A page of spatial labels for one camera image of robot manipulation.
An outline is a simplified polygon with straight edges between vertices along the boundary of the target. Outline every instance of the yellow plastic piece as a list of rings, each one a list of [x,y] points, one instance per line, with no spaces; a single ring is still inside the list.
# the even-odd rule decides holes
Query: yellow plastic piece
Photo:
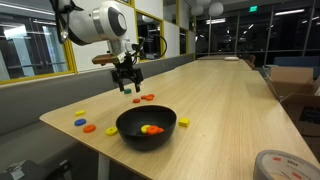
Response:
[[[189,126],[189,119],[188,118],[181,118],[179,120],[179,126],[188,127]]]
[[[151,125],[144,125],[141,127],[141,133],[142,134],[147,134],[147,129],[148,127],[150,127]]]
[[[84,110],[80,110],[76,112],[76,116],[82,116],[84,115],[86,112]]]
[[[107,134],[108,136],[113,136],[113,135],[115,135],[115,134],[117,134],[117,133],[118,133],[117,127],[110,127],[110,128],[108,128],[108,129],[106,130],[106,134]]]

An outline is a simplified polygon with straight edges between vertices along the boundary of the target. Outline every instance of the yellow object in bowl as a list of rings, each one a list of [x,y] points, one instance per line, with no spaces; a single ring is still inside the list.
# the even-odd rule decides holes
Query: yellow object in bowl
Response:
[[[147,129],[148,127],[150,127],[151,125],[144,125],[141,127],[141,133],[142,134],[147,134]]]

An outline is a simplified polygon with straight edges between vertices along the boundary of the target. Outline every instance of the metal pole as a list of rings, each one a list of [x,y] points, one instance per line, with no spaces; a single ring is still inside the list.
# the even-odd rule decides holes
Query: metal pole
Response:
[[[267,47],[266,47],[266,53],[264,54],[264,62],[263,65],[267,64],[267,57],[268,57],[268,51],[269,51],[269,43],[270,43],[270,37],[271,37],[271,29],[272,29],[272,22],[273,22],[273,15],[274,15],[274,5],[272,5],[272,11],[270,16],[270,23],[269,23],[269,31],[268,31],[268,39],[267,39]]]
[[[240,26],[240,11],[238,11],[238,21],[237,21],[237,34],[236,34],[236,44],[235,44],[235,48],[234,48],[234,55],[237,55],[237,51],[238,51],[238,38],[239,38],[239,26]]]
[[[312,6],[312,10],[311,10],[311,15],[309,18],[308,31],[307,31],[306,39],[304,41],[302,56],[305,56],[305,54],[306,54],[306,49],[307,49],[308,40],[309,40],[309,36],[310,36],[310,30],[311,30],[311,26],[312,26],[312,18],[314,16],[315,6],[316,6],[316,0],[313,0],[313,6]]]
[[[211,49],[211,16],[210,16],[210,24],[209,24],[209,47],[208,47],[208,56],[210,56],[210,49]]]

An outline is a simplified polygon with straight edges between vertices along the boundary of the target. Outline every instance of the blue plastic piece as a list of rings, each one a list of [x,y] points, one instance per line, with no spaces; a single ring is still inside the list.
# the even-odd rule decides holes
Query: blue plastic piece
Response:
[[[76,121],[74,122],[74,125],[75,125],[75,126],[82,126],[82,125],[84,125],[86,122],[87,122],[87,121],[86,121],[85,119],[79,119],[79,120],[76,120]]]

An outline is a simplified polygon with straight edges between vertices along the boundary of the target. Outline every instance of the tape roll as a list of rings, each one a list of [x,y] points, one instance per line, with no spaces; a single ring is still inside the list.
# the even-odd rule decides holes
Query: tape roll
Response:
[[[276,150],[262,151],[256,158],[253,180],[273,180],[271,174],[287,179],[320,179],[320,169],[295,155]]]

